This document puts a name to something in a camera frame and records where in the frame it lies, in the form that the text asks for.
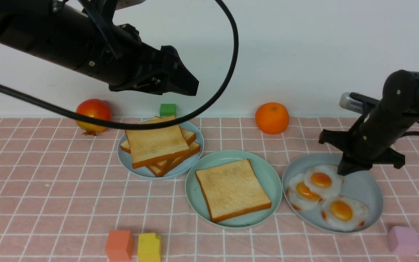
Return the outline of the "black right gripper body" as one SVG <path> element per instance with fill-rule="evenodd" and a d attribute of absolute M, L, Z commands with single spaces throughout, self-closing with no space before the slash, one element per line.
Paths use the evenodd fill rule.
<path fill-rule="evenodd" d="M 374 164 L 392 165 L 402 168 L 406 157 L 391 149 L 405 132 L 405 129 L 389 124 L 376 124 L 364 121 L 356 122 L 349 131 L 331 131 L 323 129 L 319 135 L 320 144 L 330 144 L 343 155 Z"/>

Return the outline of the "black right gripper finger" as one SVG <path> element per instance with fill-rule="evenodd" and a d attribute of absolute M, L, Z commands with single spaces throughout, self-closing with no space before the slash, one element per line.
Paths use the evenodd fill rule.
<path fill-rule="evenodd" d="M 342 155 L 337 173 L 341 176 L 347 176 L 358 171 L 368 171 L 372 167 L 373 163 L 369 161 L 361 161 L 348 155 Z"/>

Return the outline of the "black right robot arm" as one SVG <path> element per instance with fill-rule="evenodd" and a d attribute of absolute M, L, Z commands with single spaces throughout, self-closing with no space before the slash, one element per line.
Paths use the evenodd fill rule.
<path fill-rule="evenodd" d="M 391 164 L 399 169 L 403 154 L 391 146 L 405 136 L 419 136 L 419 72 L 398 70 L 390 74 L 380 100 L 346 92 L 339 105 L 360 114 L 348 131 L 322 130 L 319 143 L 342 151 L 339 175 L 367 171 L 374 164 Z"/>

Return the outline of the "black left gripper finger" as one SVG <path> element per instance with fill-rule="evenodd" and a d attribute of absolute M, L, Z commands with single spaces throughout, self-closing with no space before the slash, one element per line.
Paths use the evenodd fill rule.
<path fill-rule="evenodd" d="M 159 78 L 163 83 L 163 93 L 171 92 L 183 96 L 197 95 L 199 81 L 184 66 L 178 56 L 164 56 Z"/>

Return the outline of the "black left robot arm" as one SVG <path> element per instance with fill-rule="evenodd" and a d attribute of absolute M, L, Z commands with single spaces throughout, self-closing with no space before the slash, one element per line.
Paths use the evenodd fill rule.
<path fill-rule="evenodd" d="M 157 50 L 130 24 L 112 22 L 117 0 L 0 0 L 0 44 L 108 84 L 109 90 L 197 94 L 199 81 L 173 46 Z"/>

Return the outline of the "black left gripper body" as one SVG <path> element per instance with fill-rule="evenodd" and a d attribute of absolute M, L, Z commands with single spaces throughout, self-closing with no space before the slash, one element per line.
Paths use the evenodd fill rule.
<path fill-rule="evenodd" d="M 173 82 L 173 76 L 179 69 L 179 54 L 173 46 L 161 46 L 160 50 L 141 41 L 138 30 L 130 24 L 122 24 L 115 30 L 127 42 L 122 46 L 126 48 L 125 80 L 121 84 L 109 85 L 109 90 L 139 91 L 148 94 L 162 95 L 164 93 L 179 93 L 179 88 Z"/>

